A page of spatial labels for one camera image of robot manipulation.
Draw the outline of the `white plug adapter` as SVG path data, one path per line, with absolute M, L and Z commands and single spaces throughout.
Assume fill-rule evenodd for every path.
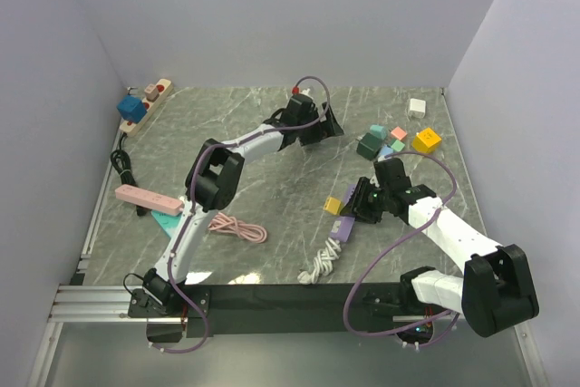
M 422 119 L 426 115 L 427 103 L 422 99 L 410 98 L 407 113 L 411 118 Z

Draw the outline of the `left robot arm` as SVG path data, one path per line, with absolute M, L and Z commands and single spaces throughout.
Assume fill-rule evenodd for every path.
M 302 146 L 343 135 L 329 102 L 318 110 L 301 93 L 249 133 L 233 140 L 206 140 L 186 178 L 186 201 L 174 235 L 142 279 L 150 307 L 162 316 L 184 304 L 183 283 L 210 222 L 234 199 L 243 168 L 295 142 Z

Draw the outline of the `mint green plug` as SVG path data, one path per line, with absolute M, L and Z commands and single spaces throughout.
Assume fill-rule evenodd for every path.
M 405 144 L 401 140 L 395 140 L 391 144 L 391 148 L 394 152 L 402 152 L 405 148 Z

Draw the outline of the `pink power strip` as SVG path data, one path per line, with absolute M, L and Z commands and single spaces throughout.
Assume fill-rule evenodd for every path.
M 164 196 L 146 189 L 122 184 L 115 189 L 115 197 L 121 201 L 149 210 L 156 210 L 171 216 L 181 215 L 184 202 L 181 199 Z M 233 235 L 256 244 L 267 239 L 266 230 L 254 224 L 247 224 L 237 218 L 218 212 L 208 227 L 210 232 Z

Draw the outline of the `teal power strip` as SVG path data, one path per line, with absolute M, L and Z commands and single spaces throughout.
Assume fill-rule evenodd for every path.
M 171 216 L 156 210 L 152 210 L 150 214 L 153 216 L 165 234 L 169 238 L 173 238 L 173 235 L 179 226 L 181 215 Z

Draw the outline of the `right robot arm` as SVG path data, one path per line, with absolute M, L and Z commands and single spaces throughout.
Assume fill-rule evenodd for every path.
M 539 303 L 525 252 L 503 246 L 467 224 L 442 198 L 408 179 L 380 188 L 366 177 L 358 180 L 346 204 L 347 214 L 375 224 L 389 212 L 422 233 L 460 269 L 449 276 L 432 266 L 401 275 L 387 306 L 417 314 L 436 305 L 465 317 L 471 329 L 489 337 L 539 314 Z

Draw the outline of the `salmon pink plug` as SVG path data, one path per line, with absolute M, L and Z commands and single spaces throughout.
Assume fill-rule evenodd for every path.
M 391 137 L 395 140 L 404 141 L 408 133 L 403 128 L 397 126 L 391 131 Z

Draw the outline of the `yellow white plug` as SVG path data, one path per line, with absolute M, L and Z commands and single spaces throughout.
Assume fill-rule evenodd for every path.
M 339 216 L 343 209 L 343 202 L 332 196 L 329 196 L 326 201 L 324 202 L 324 211 L 334 215 Z

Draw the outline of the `dark green cube socket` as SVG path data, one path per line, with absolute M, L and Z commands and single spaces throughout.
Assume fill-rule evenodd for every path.
M 370 132 L 365 133 L 359 140 L 356 152 L 366 160 L 374 160 L 381 150 L 383 140 Z

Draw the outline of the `teal blue plug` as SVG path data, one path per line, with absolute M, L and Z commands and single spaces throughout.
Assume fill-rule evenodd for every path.
M 369 128 L 369 132 L 373 136 L 375 136 L 381 140 L 385 140 L 387 137 L 387 133 L 388 133 L 387 129 L 384 126 L 378 125 L 378 124 L 371 125 Z

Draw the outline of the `light blue plug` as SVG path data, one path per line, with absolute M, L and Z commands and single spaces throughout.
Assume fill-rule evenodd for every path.
M 378 161 L 386 160 L 392 154 L 393 154 L 393 149 L 391 147 L 389 147 L 389 146 L 383 146 L 381 148 L 381 150 L 379 151 L 379 154 L 377 156 L 377 160 Z

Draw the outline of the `yellow cube socket adapter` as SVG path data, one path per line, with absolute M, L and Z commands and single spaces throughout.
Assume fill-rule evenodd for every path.
M 415 151 L 430 154 L 439 147 L 441 142 L 442 138 L 435 130 L 426 128 L 416 134 L 411 146 Z

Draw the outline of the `purple power strip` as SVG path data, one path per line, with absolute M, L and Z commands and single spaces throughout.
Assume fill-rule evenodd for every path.
M 356 185 L 349 184 L 347 190 L 343 195 L 343 203 L 346 204 L 349 199 L 351 198 Z M 350 216 L 339 216 L 333 223 L 331 231 L 329 233 L 329 237 L 335 239 L 341 243 L 345 243 L 348 241 L 349 236 L 351 235 L 353 225 L 355 222 L 355 218 Z

